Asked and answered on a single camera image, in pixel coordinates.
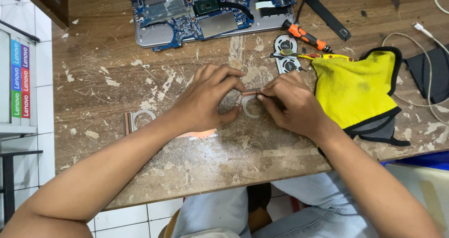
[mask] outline yellow cloth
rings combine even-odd
[[[388,95],[393,72],[398,70],[395,59],[391,51],[373,51],[357,62],[315,58],[315,96],[325,113],[345,129],[396,108]]]

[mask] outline light blue jeans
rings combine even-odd
[[[311,205],[251,235],[246,187],[187,197],[171,238],[203,230],[228,228],[241,238],[338,237],[375,238],[336,172],[272,182],[278,189]]]

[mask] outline laptop motherboard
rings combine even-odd
[[[134,21],[139,28],[165,23],[173,30],[171,42],[154,47],[153,51],[179,47],[189,37],[204,40],[254,24],[254,16],[249,10],[250,0],[166,0],[152,5],[145,4],[145,0],[131,2]],[[296,0],[269,0],[261,2],[260,7],[292,4],[296,4]]]

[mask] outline forearm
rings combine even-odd
[[[319,143],[362,211],[384,237],[442,237],[424,207],[340,128]]]
[[[132,134],[77,162],[40,188],[18,211],[69,220],[90,220],[167,142],[176,122],[163,114]]]

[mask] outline orange screwdriver handle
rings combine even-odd
[[[323,50],[324,47],[326,46],[326,43],[318,40],[317,38],[315,38],[313,35],[307,33],[306,31],[304,31],[304,29],[300,28],[298,25],[295,25],[291,22],[289,22],[288,20],[286,20],[283,24],[282,27],[287,29],[291,34],[293,34],[294,36],[298,37],[299,39],[305,41],[306,43],[316,47],[318,50]]]

